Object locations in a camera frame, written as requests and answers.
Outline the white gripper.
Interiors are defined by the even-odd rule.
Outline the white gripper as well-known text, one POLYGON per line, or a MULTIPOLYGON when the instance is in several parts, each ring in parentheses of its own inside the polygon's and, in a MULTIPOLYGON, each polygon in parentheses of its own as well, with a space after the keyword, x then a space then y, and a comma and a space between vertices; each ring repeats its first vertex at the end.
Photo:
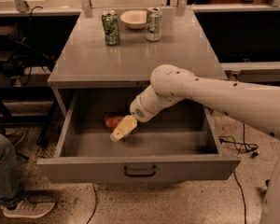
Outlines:
POLYGON ((124 117, 112 119, 112 134, 110 139, 118 142, 137 127, 137 120, 148 122, 158 115, 168 105, 168 98, 158 95, 149 85, 130 105, 130 113, 124 117))

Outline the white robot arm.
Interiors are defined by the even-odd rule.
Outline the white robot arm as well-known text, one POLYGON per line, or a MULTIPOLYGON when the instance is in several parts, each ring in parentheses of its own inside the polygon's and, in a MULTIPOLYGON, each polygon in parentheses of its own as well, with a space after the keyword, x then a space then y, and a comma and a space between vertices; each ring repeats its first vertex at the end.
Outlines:
MULTIPOLYGON (((164 108, 190 99, 280 140, 280 87, 196 77, 170 64, 153 70, 150 85, 132 101, 130 114, 110 135, 117 142, 164 108)), ((263 200, 259 224, 280 224, 280 158, 263 200)))

